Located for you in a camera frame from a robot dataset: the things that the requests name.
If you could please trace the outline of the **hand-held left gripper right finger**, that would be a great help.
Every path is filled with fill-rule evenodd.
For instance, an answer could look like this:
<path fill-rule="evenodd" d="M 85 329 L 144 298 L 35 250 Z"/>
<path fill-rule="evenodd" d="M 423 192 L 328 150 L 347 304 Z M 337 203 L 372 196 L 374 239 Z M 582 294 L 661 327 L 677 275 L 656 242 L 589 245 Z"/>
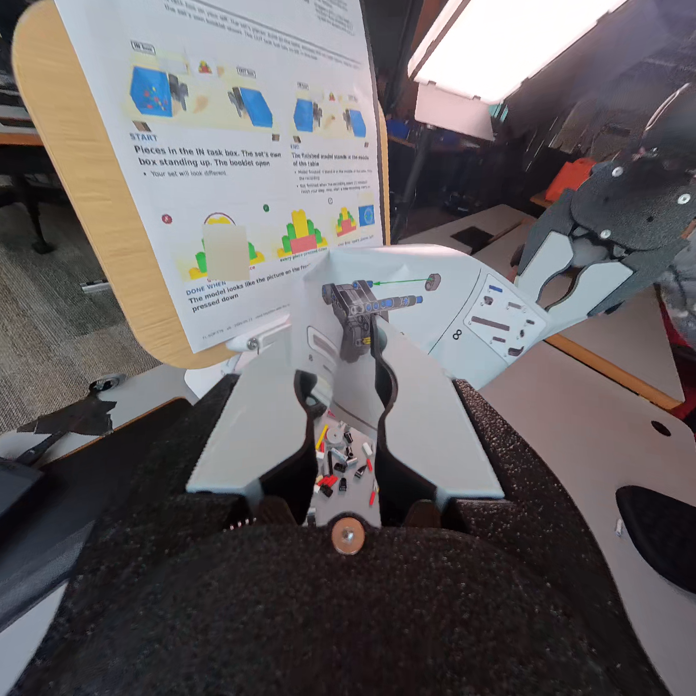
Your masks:
<path fill-rule="evenodd" d="M 460 390 L 439 363 L 383 319 L 372 321 L 383 500 L 502 500 L 503 487 Z"/>

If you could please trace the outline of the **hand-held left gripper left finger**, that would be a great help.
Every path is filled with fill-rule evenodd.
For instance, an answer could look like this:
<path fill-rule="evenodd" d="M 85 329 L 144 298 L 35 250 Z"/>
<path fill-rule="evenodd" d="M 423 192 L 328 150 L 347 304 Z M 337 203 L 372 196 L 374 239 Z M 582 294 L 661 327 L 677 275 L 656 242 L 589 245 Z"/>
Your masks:
<path fill-rule="evenodd" d="M 313 438 L 306 387 L 291 364 L 290 327 L 259 339 L 187 481 L 187 493 L 263 496 L 279 466 Z"/>

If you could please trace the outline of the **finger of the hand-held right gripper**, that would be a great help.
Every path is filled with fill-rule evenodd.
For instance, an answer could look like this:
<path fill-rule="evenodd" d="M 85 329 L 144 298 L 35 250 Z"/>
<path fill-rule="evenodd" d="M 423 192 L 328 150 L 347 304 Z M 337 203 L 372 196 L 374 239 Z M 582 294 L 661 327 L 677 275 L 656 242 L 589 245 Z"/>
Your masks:
<path fill-rule="evenodd" d="M 570 237 L 559 232 L 550 232 L 534 252 L 524 269 L 519 265 L 516 276 L 518 295 L 529 306 L 547 308 L 566 299 L 570 293 L 572 280 L 565 276 L 573 259 Z"/>
<path fill-rule="evenodd" d="M 567 293 L 546 312 L 550 316 L 588 316 L 633 274 L 621 262 L 600 262 L 585 267 Z"/>

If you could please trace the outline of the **building instruction booklet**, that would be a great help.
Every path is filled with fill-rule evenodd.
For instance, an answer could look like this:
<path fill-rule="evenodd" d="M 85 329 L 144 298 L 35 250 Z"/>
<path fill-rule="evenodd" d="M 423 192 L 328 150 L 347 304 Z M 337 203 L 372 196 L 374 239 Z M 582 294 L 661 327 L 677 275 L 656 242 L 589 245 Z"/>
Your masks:
<path fill-rule="evenodd" d="M 335 248 L 294 286 L 291 364 L 317 377 L 342 421 L 376 434 L 370 322 L 383 319 L 451 377 L 481 388 L 546 338 L 548 313 L 503 275 L 451 248 Z"/>

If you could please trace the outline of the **person's right forearm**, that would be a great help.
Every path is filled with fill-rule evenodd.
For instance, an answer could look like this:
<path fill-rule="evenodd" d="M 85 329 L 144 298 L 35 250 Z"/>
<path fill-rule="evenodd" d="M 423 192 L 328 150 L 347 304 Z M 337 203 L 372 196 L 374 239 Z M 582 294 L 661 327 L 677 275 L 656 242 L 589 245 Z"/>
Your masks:
<path fill-rule="evenodd" d="M 675 329 L 695 342 L 695 239 L 679 251 L 658 279 L 660 297 Z"/>

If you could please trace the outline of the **neighbouring white desk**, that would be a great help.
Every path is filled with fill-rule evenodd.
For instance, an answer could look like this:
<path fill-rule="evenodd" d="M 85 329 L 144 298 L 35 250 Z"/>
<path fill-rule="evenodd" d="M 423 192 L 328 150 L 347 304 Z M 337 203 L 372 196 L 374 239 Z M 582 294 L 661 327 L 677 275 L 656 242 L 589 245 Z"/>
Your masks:
<path fill-rule="evenodd" d="M 500 204 L 440 225 L 432 225 L 424 231 L 407 235 L 397 244 L 435 245 L 472 256 L 515 228 L 535 221 L 536 218 L 529 214 Z"/>
<path fill-rule="evenodd" d="M 664 411 L 685 401 L 654 287 L 545 342 Z"/>

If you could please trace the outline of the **white stand base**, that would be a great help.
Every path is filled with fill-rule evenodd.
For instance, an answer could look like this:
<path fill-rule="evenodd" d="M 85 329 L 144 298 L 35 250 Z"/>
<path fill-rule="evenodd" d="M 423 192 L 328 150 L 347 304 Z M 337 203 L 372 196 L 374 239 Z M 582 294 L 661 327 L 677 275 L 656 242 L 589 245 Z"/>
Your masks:
<path fill-rule="evenodd" d="M 184 375 L 185 383 L 198 399 L 202 399 L 220 380 L 235 373 L 240 358 L 241 354 L 236 353 L 229 359 L 208 368 L 187 369 Z"/>

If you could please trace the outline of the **pile of mixed brick pieces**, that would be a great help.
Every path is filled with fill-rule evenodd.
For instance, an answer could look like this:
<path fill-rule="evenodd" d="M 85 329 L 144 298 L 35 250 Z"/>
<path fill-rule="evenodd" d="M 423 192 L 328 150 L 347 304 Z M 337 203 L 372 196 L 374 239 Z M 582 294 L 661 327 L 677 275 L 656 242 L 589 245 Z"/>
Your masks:
<path fill-rule="evenodd" d="M 327 412 L 315 427 L 318 474 L 311 507 L 354 511 L 367 517 L 378 509 L 378 483 L 374 472 L 376 441 Z"/>

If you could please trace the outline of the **orange object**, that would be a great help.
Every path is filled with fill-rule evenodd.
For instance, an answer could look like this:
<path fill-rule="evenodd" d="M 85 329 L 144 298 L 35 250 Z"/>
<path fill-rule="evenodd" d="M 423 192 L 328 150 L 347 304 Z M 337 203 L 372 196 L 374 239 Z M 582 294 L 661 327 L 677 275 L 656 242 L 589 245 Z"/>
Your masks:
<path fill-rule="evenodd" d="M 566 162 L 546 189 L 544 200 L 554 203 L 567 189 L 576 191 L 589 178 L 596 164 L 591 158 Z"/>

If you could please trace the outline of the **black tape patch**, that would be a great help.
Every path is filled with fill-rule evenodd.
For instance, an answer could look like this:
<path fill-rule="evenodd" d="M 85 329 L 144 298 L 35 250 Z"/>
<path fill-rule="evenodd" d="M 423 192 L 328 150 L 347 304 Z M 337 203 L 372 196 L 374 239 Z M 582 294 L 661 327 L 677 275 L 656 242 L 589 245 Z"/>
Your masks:
<path fill-rule="evenodd" d="M 59 431 L 84 436 L 103 436 L 113 430 L 111 412 L 117 402 L 86 397 L 62 409 L 47 413 L 17 427 L 17 432 L 54 434 Z"/>

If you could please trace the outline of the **ceiling light panel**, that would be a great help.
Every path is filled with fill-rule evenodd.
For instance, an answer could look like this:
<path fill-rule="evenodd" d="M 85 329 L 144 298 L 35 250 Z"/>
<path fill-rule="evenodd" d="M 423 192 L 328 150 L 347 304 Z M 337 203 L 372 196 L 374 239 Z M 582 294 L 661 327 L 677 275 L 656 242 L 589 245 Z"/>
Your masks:
<path fill-rule="evenodd" d="M 625 1 L 448 1 L 407 65 L 408 77 L 499 104 Z"/>

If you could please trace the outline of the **black oval pad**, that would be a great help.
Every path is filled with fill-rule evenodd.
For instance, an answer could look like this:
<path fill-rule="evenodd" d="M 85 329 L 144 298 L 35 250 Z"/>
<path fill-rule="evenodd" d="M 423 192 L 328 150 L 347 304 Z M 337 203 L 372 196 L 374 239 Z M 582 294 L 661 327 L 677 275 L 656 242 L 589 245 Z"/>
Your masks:
<path fill-rule="evenodd" d="M 695 593 L 695 506 L 643 486 L 622 486 L 617 507 L 633 545 L 660 576 Z"/>

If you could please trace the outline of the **light wooden poster board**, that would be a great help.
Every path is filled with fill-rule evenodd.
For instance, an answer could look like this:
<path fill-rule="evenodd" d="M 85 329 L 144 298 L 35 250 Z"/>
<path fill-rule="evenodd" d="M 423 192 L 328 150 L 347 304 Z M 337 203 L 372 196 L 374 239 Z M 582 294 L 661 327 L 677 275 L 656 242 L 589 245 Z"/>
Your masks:
<path fill-rule="evenodd" d="M 56 1 L 31 4 L 19 18 L 13 68 L 30 117 L 138 343 L 157 360 L 179 368 L 203 368 L 222 361 L 231 354 L 225 342 L 202 352 L 191 351 Z M 374 79 L 377 98 L 375 68 Z M 384 246 L 390 243 L 386 127 L 378 99 L 377 115 Z M 285 311 L 249 331 L 291 311 L 294 286 L 314 265 L 294 277 Z"/>

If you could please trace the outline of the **white instruction poster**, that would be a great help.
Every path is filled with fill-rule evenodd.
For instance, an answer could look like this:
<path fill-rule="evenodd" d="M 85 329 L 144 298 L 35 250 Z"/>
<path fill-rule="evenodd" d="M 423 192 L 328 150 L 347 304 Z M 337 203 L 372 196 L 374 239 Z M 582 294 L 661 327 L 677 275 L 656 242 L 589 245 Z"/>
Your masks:
<path fill-rule="evenodd" d="M 385 243 L 361 1 L 57 1 L 193 353 Z"/>

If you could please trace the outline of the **white booklet bracket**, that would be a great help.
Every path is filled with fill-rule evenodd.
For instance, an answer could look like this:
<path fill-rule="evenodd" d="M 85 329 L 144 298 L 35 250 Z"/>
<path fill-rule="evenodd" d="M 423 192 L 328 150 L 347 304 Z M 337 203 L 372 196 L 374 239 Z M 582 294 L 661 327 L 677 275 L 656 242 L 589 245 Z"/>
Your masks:
<path fill-rule="evenodd" d="M 237 335 L 225 342 L 225 347 L 231 352 L 256 352 L 260 353 L 272 344 L 285 340 L 291 329 L 291 322 L 286 319 L 260 327 L 255 331 L 249 331 Z"/>

